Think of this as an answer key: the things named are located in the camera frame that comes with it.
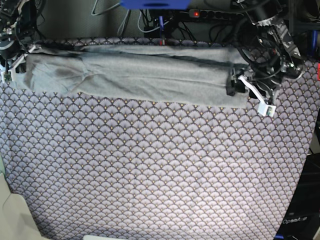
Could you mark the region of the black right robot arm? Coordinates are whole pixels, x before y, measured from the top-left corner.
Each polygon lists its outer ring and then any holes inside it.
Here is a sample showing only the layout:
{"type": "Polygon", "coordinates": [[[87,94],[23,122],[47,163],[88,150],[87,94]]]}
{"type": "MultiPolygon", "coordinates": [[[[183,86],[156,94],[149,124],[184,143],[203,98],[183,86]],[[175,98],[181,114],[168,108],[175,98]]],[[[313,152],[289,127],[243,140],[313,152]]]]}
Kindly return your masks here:
{"type": "Polygon", "coordinates": [[[2,0],[0,2],[0,64],[21,53],[29,53],[27,46],[45,36],[38,29],[38,18],[43,18],[45,0],[2,0]]]}

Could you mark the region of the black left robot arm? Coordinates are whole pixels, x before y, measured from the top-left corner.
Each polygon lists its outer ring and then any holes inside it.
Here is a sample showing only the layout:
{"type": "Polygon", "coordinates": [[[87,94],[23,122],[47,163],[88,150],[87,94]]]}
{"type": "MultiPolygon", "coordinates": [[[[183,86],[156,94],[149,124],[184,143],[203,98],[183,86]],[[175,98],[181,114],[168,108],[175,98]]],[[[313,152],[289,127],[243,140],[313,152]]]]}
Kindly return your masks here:
{"type": "Polygon", "coordinates": [[[232,74],[226,84],[227,95],[244,92],[245,84],[240,80],[243,76],[271,103],[285,78],[296,79],[302,74],[302,56],[281,16],[282,11],[277,0],[231,1],[226,13],[236,15],[237,23],[229,43],[248,63],[248,69],[232,74]],[[263,48],[269,58],[264,61],[251,58],[246,50],[254,45],[263,48]]]}

